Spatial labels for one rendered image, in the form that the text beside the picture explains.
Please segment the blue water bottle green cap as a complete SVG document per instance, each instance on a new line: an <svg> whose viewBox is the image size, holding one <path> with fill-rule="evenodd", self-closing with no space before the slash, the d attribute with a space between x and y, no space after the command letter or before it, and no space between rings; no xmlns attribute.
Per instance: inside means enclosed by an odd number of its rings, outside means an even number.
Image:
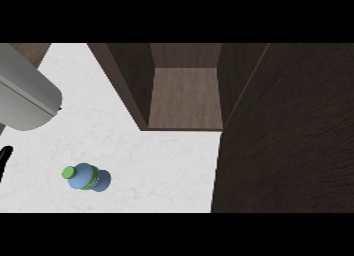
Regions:
<svg viewBox="0 0 354 256"><path fill-rule="evenodd" d="M62 171L62 177L74 189L85 191L104 192L111 185L111 173L89 163L68 166Z"/></svg>

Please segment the pale grey rounded appliance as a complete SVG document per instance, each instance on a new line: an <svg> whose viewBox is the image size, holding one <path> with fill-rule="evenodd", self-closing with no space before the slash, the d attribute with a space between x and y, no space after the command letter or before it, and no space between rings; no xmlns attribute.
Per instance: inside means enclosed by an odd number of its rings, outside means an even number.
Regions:
<svg viewBox="0 0 354 256"><path fill-rule="evenodd" d="M0 123L34 130L56 117L61 105L59 88L15 48L0 43Z"/></svg>

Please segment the open dark wooden cabinet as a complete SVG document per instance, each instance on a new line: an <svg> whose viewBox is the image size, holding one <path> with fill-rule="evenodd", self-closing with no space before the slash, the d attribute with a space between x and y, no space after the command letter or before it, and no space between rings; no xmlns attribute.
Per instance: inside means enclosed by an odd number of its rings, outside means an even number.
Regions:
<svg viewBox="0 0 354 256"><path fill-rule="evenodd" d="M92 43L144 131L220 131L268 49L265 43Z"/></svg>

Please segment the dark wooden cabinet door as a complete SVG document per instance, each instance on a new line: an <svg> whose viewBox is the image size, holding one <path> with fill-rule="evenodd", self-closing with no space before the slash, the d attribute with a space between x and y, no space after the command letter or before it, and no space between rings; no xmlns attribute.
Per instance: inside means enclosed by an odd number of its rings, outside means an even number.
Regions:
<svg viewBox="0 0 354 256"><path fill-rule="evenodd" d="M222 133L212 210L354 213L354 43L268 46Z"/></svg>

